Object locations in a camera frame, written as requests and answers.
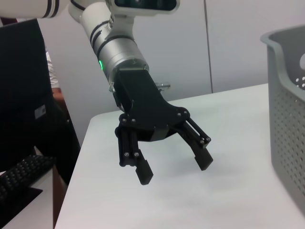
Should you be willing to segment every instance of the silver cylinder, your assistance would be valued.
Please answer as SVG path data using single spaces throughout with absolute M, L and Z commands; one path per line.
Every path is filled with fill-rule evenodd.
M 98 59 L 107 77 L 109 84 L 114 82 L 114 78 L 119 70 L 147 70 L 148 64 L 142 56 L 135 41 L 129 38 L 116 38 L 104 45 L 100 51 Z

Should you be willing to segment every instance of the robotic arm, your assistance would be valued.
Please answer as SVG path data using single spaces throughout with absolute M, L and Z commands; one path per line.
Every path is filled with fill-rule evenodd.
M 49 18 L 69 0 L 1 0 L 0 16 Z M 70 15 L 81 23 L 110 84 L 117 106 L 124 113 L 115 133 L 120 165 L 136 166 L 142 185 L 153 177 L 138 141 L 158 141 L 178 133 L 192 148 L 201 170 L 213 159 L 206 147 L 211 139 L 182 107 L 167 103 L 149 75 L 149 66 L 132 34 L 137 15 L 154 16 L 178 9 L 180 0 L 71 0 Z

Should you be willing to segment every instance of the sticker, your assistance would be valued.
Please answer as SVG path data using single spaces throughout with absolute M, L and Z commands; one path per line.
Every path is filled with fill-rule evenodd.
M 35 110 L 35 119 L 39 119 L 41 116 L 46 114 L 46 106 L 42 105 L 41 107 Z

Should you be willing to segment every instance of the white wall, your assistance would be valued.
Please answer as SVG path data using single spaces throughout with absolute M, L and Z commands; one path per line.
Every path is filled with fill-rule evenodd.
M 82 143 L 92 117 L 117 109 L 109 85 L 83 28 L 67 9 L 39 24 Z M 167 100 L 211 92 L 203 0 L 182 1 L 171 16 L 136 18 L 134 36 L 155 82 L 172 84 Z
M 305 23 L 304 0 L 206 0 L 214 92 L 267 82 L 266 32 Z

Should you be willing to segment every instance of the white table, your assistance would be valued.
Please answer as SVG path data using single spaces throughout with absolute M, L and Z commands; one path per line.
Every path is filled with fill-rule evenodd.
M 212 138 L 202 172 L 179 135 L 140 143 L 154 177 L 119 166 L 120 112 L 94 117 L 56 229 L 304 229 L 270 158 L 268 86 L 172 102 Z
M 3 229 L 53 229 L 53 171 L 40 178 L 34 188 L 42 189 L 25 209 Z

